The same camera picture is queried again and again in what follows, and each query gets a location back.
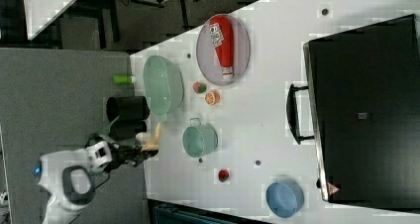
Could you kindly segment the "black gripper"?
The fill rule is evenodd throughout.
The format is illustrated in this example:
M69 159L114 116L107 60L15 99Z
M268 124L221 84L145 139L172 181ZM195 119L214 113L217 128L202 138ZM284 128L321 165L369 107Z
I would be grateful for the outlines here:
M144 148L117 144L111 144L110 150L112 161L109 164L109 168L118 168L121 165L130 165L136 168L144 161L153 158L158 154L158 148Z

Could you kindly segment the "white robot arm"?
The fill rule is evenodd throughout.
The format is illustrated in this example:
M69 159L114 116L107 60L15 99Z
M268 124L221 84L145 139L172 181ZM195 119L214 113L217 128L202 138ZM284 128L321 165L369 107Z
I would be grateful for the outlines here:
M42 224L70 224L94 199L95 176L121 165L137 167L158 151L156 145L127 146L102 140L82 149L42 155L34 168L37 184L50 195Z

